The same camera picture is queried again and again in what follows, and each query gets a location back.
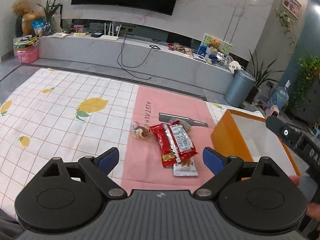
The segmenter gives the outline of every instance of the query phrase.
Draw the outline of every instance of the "person's hand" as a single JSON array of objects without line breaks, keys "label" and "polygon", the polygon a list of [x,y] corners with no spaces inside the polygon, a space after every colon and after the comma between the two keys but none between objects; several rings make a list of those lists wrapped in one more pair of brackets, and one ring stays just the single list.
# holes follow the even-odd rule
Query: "person's hand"
[{"label": "person's hand", "polygon": [[[301,177],[289,176],[289,178],[297,187],[299,186],[299,180]],[[307,215],[315,220],[320,220],[320,204],[310,203],[307,208]]]}]

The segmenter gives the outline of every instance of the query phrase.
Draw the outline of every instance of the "red snack bag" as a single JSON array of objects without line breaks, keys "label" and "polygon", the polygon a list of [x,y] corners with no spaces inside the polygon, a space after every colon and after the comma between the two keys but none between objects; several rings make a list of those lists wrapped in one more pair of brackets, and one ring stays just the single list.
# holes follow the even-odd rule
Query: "red snack bag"
[{"label": "red snack bag", "polygon": [[198,154],[187,132],[179,123],[161,123],[150,127],[160,145],[163,167],[179,164]]}]

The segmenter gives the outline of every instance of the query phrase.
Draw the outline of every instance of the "pink basket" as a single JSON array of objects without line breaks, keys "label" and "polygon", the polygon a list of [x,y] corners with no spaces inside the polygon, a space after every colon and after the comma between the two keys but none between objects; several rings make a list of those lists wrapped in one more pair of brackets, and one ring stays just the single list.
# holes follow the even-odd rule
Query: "pink basket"
[{"label": "pink basket", "polygon": [[39,58],[37,47],[33,47],[31,49],[26,49],[26,50],[18,50],[17,55],[20,63],[27,63],[27,64],[32,63]]}]

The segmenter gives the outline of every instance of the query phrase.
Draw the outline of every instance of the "trash can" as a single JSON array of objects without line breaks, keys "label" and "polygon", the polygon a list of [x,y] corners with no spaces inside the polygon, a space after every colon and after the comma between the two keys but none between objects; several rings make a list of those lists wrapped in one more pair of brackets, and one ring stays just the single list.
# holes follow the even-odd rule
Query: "trash can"
[{"label": "trash can", "polygon": [[239,107],[249,95],[255,78],[242,69],[235,70],[234,79],[227,89],[224,99],[232,106]]}]

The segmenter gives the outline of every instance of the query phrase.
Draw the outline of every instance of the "snack pile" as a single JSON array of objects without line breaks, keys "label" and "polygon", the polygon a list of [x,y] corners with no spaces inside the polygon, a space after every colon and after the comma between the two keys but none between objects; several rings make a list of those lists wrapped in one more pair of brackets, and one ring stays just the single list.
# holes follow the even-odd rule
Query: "snack pile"
[{"label": "snack pile", "polygon": [[167,123],[149,127],[139,122],[131,123],[131,134],[137,140],[147,140],[153,134],[160,145],[162,166],[173,166],[174,176],[198,176],[193,156],[197,153],[188,133],[191,126],[183,120],[172,118]]},{"label": "snack pile", "polygon": [[150,130],[159,142],[163,167],[175,165],[175,176],[197,176],[194,161],[190,158],[198,153],[184,129],[186,126],[183,126],[181,122],[177,120],[171,124],[161,123],[151,126]]}]

